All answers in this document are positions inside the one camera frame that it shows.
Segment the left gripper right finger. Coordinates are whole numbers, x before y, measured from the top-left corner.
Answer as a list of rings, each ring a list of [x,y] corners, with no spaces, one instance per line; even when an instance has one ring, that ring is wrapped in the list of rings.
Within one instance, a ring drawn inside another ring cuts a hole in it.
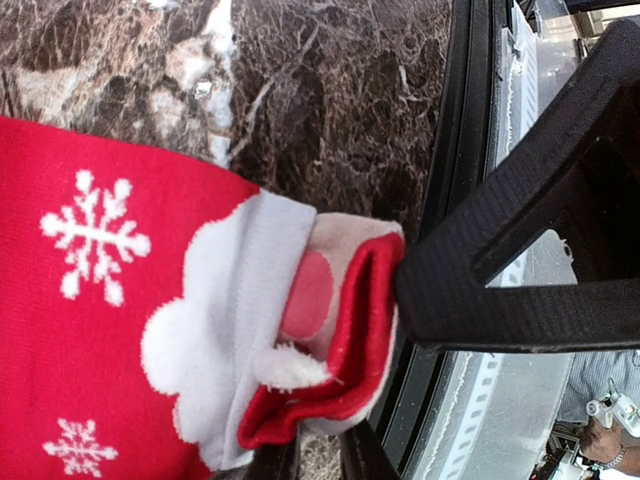
[[[346,480],[399,480],[368,422],[360,422],[339,436],[342,478]]]

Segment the red and beige sock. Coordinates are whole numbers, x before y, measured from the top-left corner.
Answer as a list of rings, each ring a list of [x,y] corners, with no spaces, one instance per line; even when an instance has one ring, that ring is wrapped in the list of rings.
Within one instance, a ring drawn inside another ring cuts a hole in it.
[[[364,420],[400,225],[166,150],[1,121],[1,475],[207,479]]]

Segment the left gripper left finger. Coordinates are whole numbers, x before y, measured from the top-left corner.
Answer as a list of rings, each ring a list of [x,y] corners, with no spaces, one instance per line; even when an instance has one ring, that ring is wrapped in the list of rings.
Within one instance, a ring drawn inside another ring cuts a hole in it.
[[[295,437],[286,445],[265,445],[254,452],[244,473],[245,480],[298,480],[300,441]]]

